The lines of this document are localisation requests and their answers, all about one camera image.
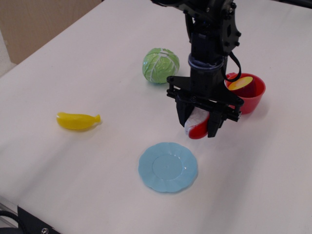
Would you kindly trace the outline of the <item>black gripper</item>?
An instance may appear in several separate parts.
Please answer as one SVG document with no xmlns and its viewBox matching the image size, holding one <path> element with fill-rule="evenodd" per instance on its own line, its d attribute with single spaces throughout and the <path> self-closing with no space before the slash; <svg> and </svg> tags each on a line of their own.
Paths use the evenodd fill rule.
<svg viewBox="0 0 312 234">
<path fill-rule="evenodd" d="M 238 121 L 244 101 L 225 86 L 224 69 L 191 68 L 189 77 L 169 76 L 167 96 L 175 99 L 179 123 L 184 127 L 194 108 L 210 112 L 207 131 L 213 138 L 225 120 Z"/>
</svg>

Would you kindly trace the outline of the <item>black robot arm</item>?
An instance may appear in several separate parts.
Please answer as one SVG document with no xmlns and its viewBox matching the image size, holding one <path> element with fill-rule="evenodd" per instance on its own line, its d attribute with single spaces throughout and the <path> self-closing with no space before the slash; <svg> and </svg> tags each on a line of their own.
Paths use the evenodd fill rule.
<svg viewBox="0 0 312 234">
<path fill-rule="evenodd" d="M 167 77 L 167 95 L 176 101 L 179 122 L 185 125 L 194 108 L 209 112 L 206 130 L 215 137 L 227 119 L 238 121 L 244 101 L 229 91 L 225 82 L 237 81 L 241 73 L 227 78 L 228 58 L 237 65 L 233 49 L 241 33 L 235 24 L 236 4 L 232 0 L 155 0 L 154 4 L 174 7 L 185 15 L 191 43 L 189 77 Z"/>
</svg>

